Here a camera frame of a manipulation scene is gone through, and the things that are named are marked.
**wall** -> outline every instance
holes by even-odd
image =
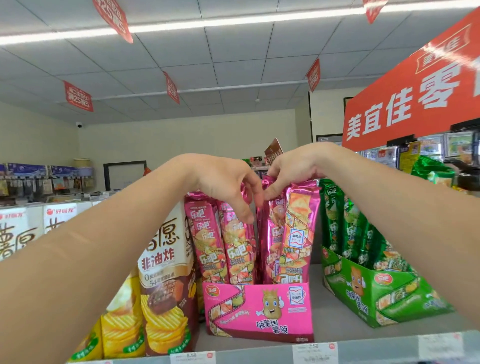
[[[104,163],[146,160],[154,169],[182,153],[264,156],[275,137],[284,151],[298,146],[295,110],[88,125],[79,130],[80,152],[94,163],[97,190],[105,189]]]
[[[363,87],[340,90],[318,90],[310,94],[313,139],[317,135],[343,133],[343,98],[354,97]]]
[[[310,144],[312,142],[312,123],[310,122],[308,95],[295,108],[295,125],[297,127],[298,146]]]
[[[0,163],[72,165],[75,126],[0,102]]]

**ceiling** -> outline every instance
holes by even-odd
[[[117,0],[130,25],[361,6],[361,0]],[[389,3],[403,2],[390,0]],[[0,0],[0,36],[106,24],[90,0]],[[178,90],[302,81],[320,57],[319,89],[365,87],[471,10],[345,18],[55,40],[0,47],[0,101],[67,122],[109,123],[292,109],[308,86],[275,85],[166,95]],[[94,113],[65,103],[62,80],[90,93]]]

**gray shelf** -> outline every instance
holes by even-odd
[[[467,358],[480,362],[480,332],[458,313],[429,317],[384,328],[371,328],[344,306],[322,284],[322,266],[310,269],[310,291],[316,342],[338,342],[341,363],[408,363],[418,360],[417,335],[463,332]],[[201,325],[196,350],[216,351],[226,363],[293,364],[291,345],[272,341],[207,335]],[[169,364],[168,357],[114,360],[113,364]]]

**price label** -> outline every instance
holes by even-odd
[[[170,354],[171,364],[216,364],[215,352],[181,352]]]
[[[322,342],[293,345],[293,364],[338,364],[338,344]]]
[[[464,356],[461,332],[419,336],[420,360],[460,359]]]

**ceiling light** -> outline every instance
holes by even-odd
[[[451,0],[451,1],[425,1],[408,4],[387,4],[382,12],[411,12],[445,9],[472,9],[480,5],[480,0]],[[131,33],[162,32],[167,30],[193,29],[214,26],[228,26],[240,24],[258,24],[271,22],[284,22],[292,20],[321,19],[365,14],[363,7],[341,8],[331,10],[315,10],[307,12],[276,12],[262,15],[237,16],[229,18],[203,19],[185,22],[168,22],[146,25],[131,25]],[[0,46],[21,43],[34,43],[58,39],[90,38],[116,34],[112,28],[96,28],[88,30],[72,30],[68,32],[50,32],[25,34],[19,36],[0,36]]]

